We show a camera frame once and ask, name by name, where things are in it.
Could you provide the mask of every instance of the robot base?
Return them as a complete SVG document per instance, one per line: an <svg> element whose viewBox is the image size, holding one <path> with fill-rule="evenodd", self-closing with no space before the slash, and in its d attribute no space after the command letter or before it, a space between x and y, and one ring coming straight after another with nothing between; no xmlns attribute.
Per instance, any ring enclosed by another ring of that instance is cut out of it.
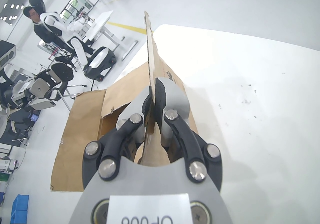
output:
<svg viewBox="0 0 320 224"><path fill-rule="evenodd" d="M83 68L84 75L101 82L116 62L116 56L113 51L104 46L100 47L88 58L88 63Z"/></svg>

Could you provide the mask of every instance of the white floor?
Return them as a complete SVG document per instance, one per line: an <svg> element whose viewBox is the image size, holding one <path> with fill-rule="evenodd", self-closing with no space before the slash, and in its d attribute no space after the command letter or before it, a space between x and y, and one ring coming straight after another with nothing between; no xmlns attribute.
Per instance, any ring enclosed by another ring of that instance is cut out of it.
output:
<svg viewBox="0 0 320 224"><path fill-rule="evenodd" d="M104 0L96 5L91 16L96 18L102 11L114 10L110 21L144 28L143 12L147 10L153 29L161 24L190 26L258 36L320 50L318 3L319 0L118 0L112 3ZM107 88L116 80L146 40L145 35L134 31L111 25L108 28L118 37L126 36L127 44L134 40L139 40L139 43L98 84L99 89ZM111 45L104 36L99 38L94 48L102 45ZM121 49L116 51L117 56L125 52ZM91 87L81 71L74 73L71 84L88 85L86 89L73 88L71 92L90 90ZM20 162L24 159L7 189L2 207L3 223L10 222L11 206L17 194L30 195L28 223L68 223L81 194L50 191L52 167L68 114L62 101L44 110L34 126L25 157L22 148L12 151L11 158L18 158Z"/></svg>

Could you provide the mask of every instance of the black jacket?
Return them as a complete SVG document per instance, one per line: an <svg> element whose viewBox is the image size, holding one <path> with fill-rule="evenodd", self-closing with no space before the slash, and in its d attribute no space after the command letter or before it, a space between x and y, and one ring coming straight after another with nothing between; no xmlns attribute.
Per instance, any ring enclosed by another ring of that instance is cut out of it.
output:
<svg viewBox="0 0 320 224"><path fill-rule="evenodd" d="M38 35L47 44L49 44L51 42L55 43L55 40L57 39L57 36L53 32L48 31L43 25L35 24L33 26L33 31L35 32L36 35Z"/></svg>

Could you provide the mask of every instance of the desk leg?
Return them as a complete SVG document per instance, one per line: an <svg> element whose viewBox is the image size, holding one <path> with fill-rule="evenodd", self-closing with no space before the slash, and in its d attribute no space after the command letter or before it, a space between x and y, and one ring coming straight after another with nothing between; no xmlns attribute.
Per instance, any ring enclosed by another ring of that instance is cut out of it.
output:
<svg viewBox="0 0 320 224"><path fill-rule="evenodd" d="M116 47L112 50L113 52L118 48L118 46L122 46L126 50L129 49L129 47L127 47L120 39L118 39L118 37L116 37L106 27L102 27L101 30L102 30L102 34L116 45Z"/></svg>
<svg viewBox="0 0 320 224"><path fill-rule="evenodd" d="M134 41L133 42L133 44L130 46L130 47L128 47L128 46L126 46L123 42L122 42L122 40L119 40L111 31L109 31L105 26L104 27L102 27L102 33L103 33L103 35L105 35L110 41L112 41L115 45L116 45L116 47L113 49L113 52L118 48L118 46L122 46L125 50L126 50L126 52L125 52L125 54L121 57L121 61L123 61L126 57L127 57L127 55L131 52L131 50L136 46L136 44L138 43L138 41L136 40L136 41Z"/></svg>

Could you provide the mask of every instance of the man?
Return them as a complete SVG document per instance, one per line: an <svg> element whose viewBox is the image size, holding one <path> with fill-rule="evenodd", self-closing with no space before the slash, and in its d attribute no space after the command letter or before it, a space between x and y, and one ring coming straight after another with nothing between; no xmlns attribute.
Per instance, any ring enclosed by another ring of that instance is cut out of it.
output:
<svg viewBox="0 0 320 224"><path fill-rule="evenodd" d="M62 39L60 39L55 33L48 31L46 27L42 24L40 20L40 15L34 10L33 7L25 7L23 9L23 14L33 21L33 31L38 35L45 43L49 44L51 42L55 43L61 49L67 50L74 56L77 56L74 49L69 47ZM83 49L86 53L92 55L94 50L82 42Z"/></svg>

